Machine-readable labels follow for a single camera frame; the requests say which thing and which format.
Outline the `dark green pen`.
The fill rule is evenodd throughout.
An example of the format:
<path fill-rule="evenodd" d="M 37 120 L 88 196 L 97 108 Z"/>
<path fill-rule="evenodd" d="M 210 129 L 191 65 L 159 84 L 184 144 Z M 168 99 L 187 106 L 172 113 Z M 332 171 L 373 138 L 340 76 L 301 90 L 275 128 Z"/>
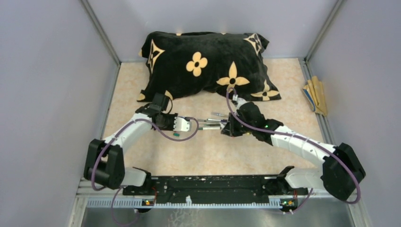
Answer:
<path fill-rule="evenodd" d="M 199 130 L 221 130 L 220 126 L 206 126 L 206 127 L 199 127 Z"/>

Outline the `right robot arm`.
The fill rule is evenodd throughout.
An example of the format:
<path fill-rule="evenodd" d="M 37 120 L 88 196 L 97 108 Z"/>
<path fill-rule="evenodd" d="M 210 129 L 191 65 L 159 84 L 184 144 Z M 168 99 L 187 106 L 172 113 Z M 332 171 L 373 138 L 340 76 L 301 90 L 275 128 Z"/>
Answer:
<path fill-rule="evenodd" d="M 230 110 L 221 134 L 251 134 L 258 141 L 290 151 L 315 165 L 288 170 L 277 182 L 281 194 L 290 195 L 296 188 L 314 188 L 325 189 L 349 204 L 361 199 L 360 183 L 366 172 L 349 144 L 333 145 L 303 136 L 278 120 L 265 118 L 255 103 L 243 100 L 236 102 L 235 110 Z"/>

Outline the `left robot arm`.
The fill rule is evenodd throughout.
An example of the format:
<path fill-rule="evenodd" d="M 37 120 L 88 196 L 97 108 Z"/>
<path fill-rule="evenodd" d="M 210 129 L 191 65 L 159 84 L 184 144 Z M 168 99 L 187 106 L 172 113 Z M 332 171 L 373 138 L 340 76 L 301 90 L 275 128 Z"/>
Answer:
<path fill-rule="evenodd" d="M 105 139 L 93 139 L 88 146 L 84 178 L 95 191 L 133 186 L 139 195 L 150 193 L 152 183 L 148 173 L 139 168 L 126 168 L 124 153 L 152 129 L 172 131 L 177 114 L 165 113 L 172 99 L 155 94 L 153 101 L 137 109 L 117 132 Z"/>

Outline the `white marker pink cap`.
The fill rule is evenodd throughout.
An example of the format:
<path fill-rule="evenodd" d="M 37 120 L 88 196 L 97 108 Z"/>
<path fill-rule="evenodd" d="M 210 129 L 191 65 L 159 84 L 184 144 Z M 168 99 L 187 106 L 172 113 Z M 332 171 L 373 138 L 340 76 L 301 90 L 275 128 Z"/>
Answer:
<path fill-rule="evenodd" d="M 215 126 L 226 126 L 226 122 L 220 122 L 220 123 L 217 123 L 217 122 L 208 122 L 206 125 L 207 126 L 213 126 L 213 127 L 215 127 Z"/>

